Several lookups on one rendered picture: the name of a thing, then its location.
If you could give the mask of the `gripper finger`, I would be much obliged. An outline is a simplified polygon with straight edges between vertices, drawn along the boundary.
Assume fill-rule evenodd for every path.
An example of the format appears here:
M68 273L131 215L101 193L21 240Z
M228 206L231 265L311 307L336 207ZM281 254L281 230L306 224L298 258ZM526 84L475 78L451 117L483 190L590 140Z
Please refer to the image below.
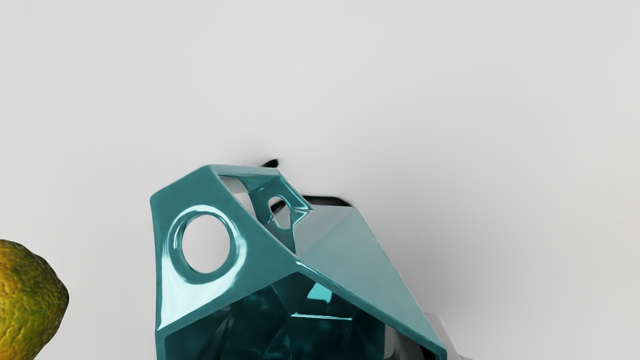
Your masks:
M473 360L473 358L465 357L457 351L454 341L446 329L445 323L437 313L425 312L424 314L446 348L446 360Z

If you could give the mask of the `teal faceted mug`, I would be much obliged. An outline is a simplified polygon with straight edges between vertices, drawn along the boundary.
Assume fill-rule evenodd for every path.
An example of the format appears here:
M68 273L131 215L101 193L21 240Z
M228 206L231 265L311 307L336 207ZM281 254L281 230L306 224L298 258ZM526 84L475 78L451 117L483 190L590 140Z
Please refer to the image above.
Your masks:
M157 360L448 360L352 206L276 168L206 165L150 198Z

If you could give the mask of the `yellow-green bumpy citrus fruit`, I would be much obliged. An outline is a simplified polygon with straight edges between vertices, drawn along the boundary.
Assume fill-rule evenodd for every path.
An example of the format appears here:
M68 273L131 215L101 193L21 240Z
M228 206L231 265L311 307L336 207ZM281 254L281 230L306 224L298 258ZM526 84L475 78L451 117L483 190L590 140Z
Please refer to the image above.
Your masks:
M35 360L61 326L69 299L43 257L0 239L0 360Z

